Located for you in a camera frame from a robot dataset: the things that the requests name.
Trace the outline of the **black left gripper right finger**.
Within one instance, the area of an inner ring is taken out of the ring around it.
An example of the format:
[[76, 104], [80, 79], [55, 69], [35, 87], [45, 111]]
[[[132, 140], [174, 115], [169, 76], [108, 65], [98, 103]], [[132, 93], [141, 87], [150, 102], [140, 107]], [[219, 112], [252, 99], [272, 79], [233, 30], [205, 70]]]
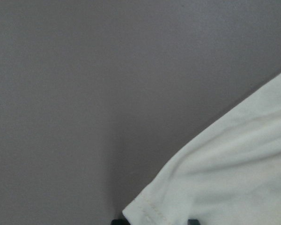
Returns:
[[189, 220], [187, 221], [187, 224], [188, 224], [188, 225], [200, 225], [200, 222], [199, 222], [199, 220], [197, 220], [197, 219], [189, 219]]

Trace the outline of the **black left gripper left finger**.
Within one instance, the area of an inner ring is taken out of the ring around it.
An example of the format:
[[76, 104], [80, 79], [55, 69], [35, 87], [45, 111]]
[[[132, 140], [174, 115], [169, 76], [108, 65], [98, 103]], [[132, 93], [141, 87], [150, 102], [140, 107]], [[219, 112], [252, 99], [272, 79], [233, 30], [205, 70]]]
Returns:
[[126, 219], [113, 219], [111, 225], [129, 225], [129, 222]]

